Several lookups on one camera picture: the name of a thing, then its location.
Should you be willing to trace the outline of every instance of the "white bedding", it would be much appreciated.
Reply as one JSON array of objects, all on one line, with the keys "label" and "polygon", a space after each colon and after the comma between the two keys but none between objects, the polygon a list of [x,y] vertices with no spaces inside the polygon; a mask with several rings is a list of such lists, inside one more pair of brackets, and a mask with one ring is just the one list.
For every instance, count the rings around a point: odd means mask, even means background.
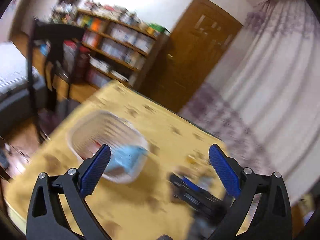
[{"label": "white bedding", "polygon": [[[34,82],[39,72],[33,67]],[[0,43],[0,103],[27,87],[27,60],[11,42]]]}]

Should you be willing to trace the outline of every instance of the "wooden shelf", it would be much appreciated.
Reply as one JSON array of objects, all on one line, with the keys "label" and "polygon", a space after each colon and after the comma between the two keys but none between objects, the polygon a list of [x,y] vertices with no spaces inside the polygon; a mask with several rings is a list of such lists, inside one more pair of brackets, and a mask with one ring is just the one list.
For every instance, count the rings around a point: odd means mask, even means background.
[{"label": "wooden shelf", "polygon": [[86,14],[86,15],[89,15],[89,16],[94,16],[94,17],[98,17],[98,18],[101,18],[101,19],[104,19],[104,20],[108,20],[108,21],[111,21],[111,22],[115,22],[115,23],[121,24],[121,25],[123,25],[123,26],[126,26],[126,27],[128,27],[128,28],[130,28],[130,29],[133,29],[133,30],[135,30],[135,31],[137,31],[137,32],[139,32],[139,33],[142,33],[142,34],[144,34],[144,35],[146,35],[146,36],[148,36],[148,37],[150,37],[150,38],[153,38],[154,40],[157,39],[157,37],[155,37],[154,35],[151,35],[151,34],[147,33],[146,31],[141,30],[139,27],[131,26],[131,25],[126,24],[126,23],[123,23],[123,22],[121,22],[121,21],[117,21],[117,20],[110,19],[110,18],[108,18],[108,17],[96,15],[96,14],[93,14],[92,12],[90,12],[90,11],[87,11],[87,10],[81,10],[81,9],[79,9],[79,10],[78,10],[78,13],[82,13],[82,14]]},{"label": "wooden shelf", "polygon": [[113,61],[115,61],[115,62],[117,62],[117,63],[119,63],[119,64],[121,64],[121,65],[123,65],[123,66],[125,66],[125,67],[127,67],[127,68],[132,69],[133,71],[139,72],[139,70],[138,70],[137,68],[129,65],[128,63],[124,62],[123,60],[120,60],[120,59],[118,59],[118,58],[116,58],[116,57],[113,57],[113,56],[109,55],[108,53],[104,52],[104,51],[101,50],[101,49],[96,49],[96,48],[90,46],[89,44],[87,44],[87,43],[85,43],[85,42],[82,42],[82,45],[85,46],[85,47],[87,47],[88,49],[91,49],[91,50],[93,50],[93,51],[95,51],[95,52],[98,52],[99,54],[104,55],[104,56],[107,57],[107,58],[112,59]]},{"label": "wooden shelf", "polygon": [[90,86],[92,86],[92,87],[94,87],[95,89],[100,89],[100,87],[98,87],[97,85],[95,85],[95,84],[92,84],[92,83],[89,83],[90,84]]},{"label": "wooden shelf", "polygon": [[90,65],[90,67],[93,68],[94,70],[99,71],[100,73],[104,74],[105,76],[107,76],[107,77],[109,77],[109,78],[118,80],[120,83],[124,84],[124,85],[127,86],[127,87],[132,87],[127,81],[124,81],[124,80],[116,77],[115,75],[113,75],[113,74],[110,73],[110,72],[109,72],[109,73],[106,73],[106,72],[102,71],[101,69],[98,69],[98,68],[96,68],[95,66],[92,66],[92,65]]},{"label": "wooden shelf", "polygon": [[57,11],[56,9],[52,9],[52,11],[55,13],[68,14],[68,12],[66,12],[66,11],[60,12],[60,11]]},{"label": "wooden shelf", "polygon": [[148,53],[144,52],[144,51],[141,50],[141,49],[138,49],[137,47],[131,45],[131,44],[128,43],[128,42],[123,42],[123,41],[117,40],[116,38],[111,37],[111,36],[108,35],[108,34],[105,34],[105,33],[102,33],[102,32],[97,32],[97,31],[94,31],[94,30],[92,30],[92,29],[90,29],[90,28],[88,28],[87,30],[90,31],[90,32],[97,33],[97,34],[99,34],[100,36],[105,37],[105,38],[107,38],[107,39],[111,39],[111,40],[113,40],[113,41],[115,41],[115,42],[117,42],[117,43],[119,43],[119,44],[121,44],[121,45],[129,48],[129,49],[132,49],[132,50],[134,50],[134,51],[137,51],[137,52],[139,52],[140,54],[142,54],[143,56],[146,56],[146,57],[148,56]]}]

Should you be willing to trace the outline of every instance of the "door panel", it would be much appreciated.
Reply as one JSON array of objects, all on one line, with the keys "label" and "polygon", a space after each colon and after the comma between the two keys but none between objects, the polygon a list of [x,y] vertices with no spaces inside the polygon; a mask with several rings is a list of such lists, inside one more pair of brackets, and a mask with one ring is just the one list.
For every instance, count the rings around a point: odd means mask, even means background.
[{"label": "door panel", "polygon": [[177,112],[200,87],[242,25],[209,0],[193,0],[141,87]]}]

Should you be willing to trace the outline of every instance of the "yellow tablecloth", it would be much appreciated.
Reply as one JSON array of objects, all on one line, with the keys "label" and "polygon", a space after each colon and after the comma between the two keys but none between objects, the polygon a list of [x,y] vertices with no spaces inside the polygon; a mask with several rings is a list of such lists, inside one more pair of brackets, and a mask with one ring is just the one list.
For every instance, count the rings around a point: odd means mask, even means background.
[{"label": "yellow tablecloth", "polygon": [[[186,155],[197,152],[207,155],[214,143],[226,151],[225,145],[117,81],[112,81],[79,106],[54,131],[52,141],[46,141],[38,149],[25,172],[8,185],[5,199],[11,216],[15,215],[15,223],[20,217],[25,227],[32,189],[40,172],[60,175],[79,166],[68,148],[66,135],[79,119],[98,109],[127,119],[150,146],[147,162],[136,181],[115,184],[102,178],[93,194],[86,197],[99,223],[116,240],[154,240],[162,234],[174,240],[185,239],[192,222],[192,210],[186,204],[171,203],[167,174],[176,166],[186,164]],[[211,193],[223,196],[219,179],[215,179]],[[81,233],[64,196],[61,202],[71,228]]]}]

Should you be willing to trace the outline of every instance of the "black chair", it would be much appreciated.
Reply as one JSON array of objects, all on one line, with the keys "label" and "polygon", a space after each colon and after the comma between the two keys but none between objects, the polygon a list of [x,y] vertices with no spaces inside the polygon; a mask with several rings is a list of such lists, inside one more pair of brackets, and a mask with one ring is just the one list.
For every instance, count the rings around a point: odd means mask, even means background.
[{"label": "black chair", "polygon": [[[50,133],[61,123],[80,103],[69,98],[70,87],[73,82],[74,72],[81,40],[85,29],[73,25],[48,24],[35,20],[28,44],[28,90],[30,93],[31,108],[34,115],[34,122],[40,143],[49,138]],[[36,105],[36,93],[33,87],[34,78],[32,75],[32,59],[35,41],[49,41],[51,48],[44,62],[44,78],[47,87],[46,109],[39,111]],[[74,65],[69,72],[63,69],[63,42],[65,40],[78,40]],[[47,78],[47,68],[51,63],[49,78]],[[54,88],[56,77],[62,78],[68,84],[66,99],[57,102],[57,91]]]}]

